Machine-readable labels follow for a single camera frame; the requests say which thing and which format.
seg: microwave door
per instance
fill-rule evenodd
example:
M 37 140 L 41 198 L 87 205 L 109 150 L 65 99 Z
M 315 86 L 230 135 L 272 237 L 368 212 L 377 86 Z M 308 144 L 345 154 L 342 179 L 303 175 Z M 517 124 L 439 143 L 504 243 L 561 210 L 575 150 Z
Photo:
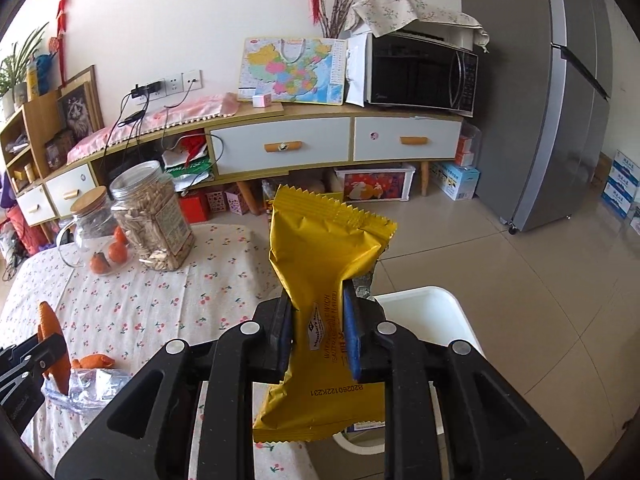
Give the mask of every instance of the microwave door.
M 461 70 L 452 48 L 388 34 L 372 38 L 371 50 L 372 104 L 450 109 L 460 93 Z
M 451 60 L 451 70 L 449 71 L 449 104 L 452 110 L 458 108 L 463 79 L 462 53 L 456 51 L 456 56 Z

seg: picture frame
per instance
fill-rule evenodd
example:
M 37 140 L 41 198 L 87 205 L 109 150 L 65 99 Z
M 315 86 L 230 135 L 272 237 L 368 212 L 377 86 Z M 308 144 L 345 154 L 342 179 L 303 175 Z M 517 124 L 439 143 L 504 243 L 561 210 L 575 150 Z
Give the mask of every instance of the picture frame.
M 60 95 L 65 96 L 69 92 L 72 92 L 84 83 L 88 83 L 90 86 L 90 92 L 88 94 L 88 101 L 93 120 L 96 121 L 94 132 L 104 128 L 104 121 L 102 120 L 102 109 L 100 108 L 100 99 L 98 99 L 98 91 L 95 78 L 95 65 L 91 65 L 82 72 L 78 72 L 75 76 L 69 78 L 65 86 L 60 87 Z
M 87 82 L 76 85 L 59 97 L 58 112 L 60 121 L 73 132 L 76 142 L 100 129 L 92 103 L 91 85 Z

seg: glass pitcher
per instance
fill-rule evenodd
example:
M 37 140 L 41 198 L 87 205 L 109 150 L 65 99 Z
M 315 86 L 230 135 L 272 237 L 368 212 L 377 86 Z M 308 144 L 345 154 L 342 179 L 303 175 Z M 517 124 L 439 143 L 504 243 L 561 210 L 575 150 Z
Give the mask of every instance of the glass pitcher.
M 124 234 L 118 232 L 120 228 L 111 214 L 106 187 L 96 187 L 78 198 L 71 206 L 71 214 L 73 220 L 60 229 L 56 237 L 60 258 L 69 267 L 87 267 L 94 274 L 109 274 L 130 261 L 132 251 L 127 247 Z M 74 253 L 79 256 L 76 263 L 67 259 L 70 251 L 63 251 L 60 245 L 65 232 L 73 226 L 76 226 Z

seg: red bag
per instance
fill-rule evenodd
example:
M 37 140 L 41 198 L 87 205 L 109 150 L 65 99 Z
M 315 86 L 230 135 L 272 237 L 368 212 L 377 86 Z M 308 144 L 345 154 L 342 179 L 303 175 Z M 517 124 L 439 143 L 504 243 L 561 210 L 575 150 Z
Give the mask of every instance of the red bag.
M 40 226 L 31 227 L 27 224 L 22 211 L 17 205 L 6 210 L 6 217 L 11 221 L 18 238 L 20 238 L 30 256 L 37 254 L 40 251 L 40 246 L 49 243 Z

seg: cabinet leg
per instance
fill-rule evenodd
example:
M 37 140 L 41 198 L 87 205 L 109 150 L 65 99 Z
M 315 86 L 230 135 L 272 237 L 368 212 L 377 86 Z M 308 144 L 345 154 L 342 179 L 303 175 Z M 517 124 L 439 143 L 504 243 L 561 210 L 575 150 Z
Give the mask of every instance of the cabinet leg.
M 49 222 L 44 222 L 44 224 L 40 224 L 40 228 L 42 229 L 42 232 L 44 233 L 45 237 L 47 238 L 47 242 L 49 243 L 53 243 L 53 241 L 56 239 L 55 234 L 53 233 Z
M 242 193 L 242 198 L 244 198 L 244 201 L 249 206 L 249 211 L 258 216 L 260 214 L 260 207 L 258 207 L 258 203 L 255 201 L 254 194 L 251 191 L 249 183 L 244 180 L 239 180 L 236 184 L 238 184 L 238 189 L 240 190 L 240 193 Z
M 427 188 L 429 187 L 429 161 L 423 160 L 420 163 L 420 194 L 427 196 Z

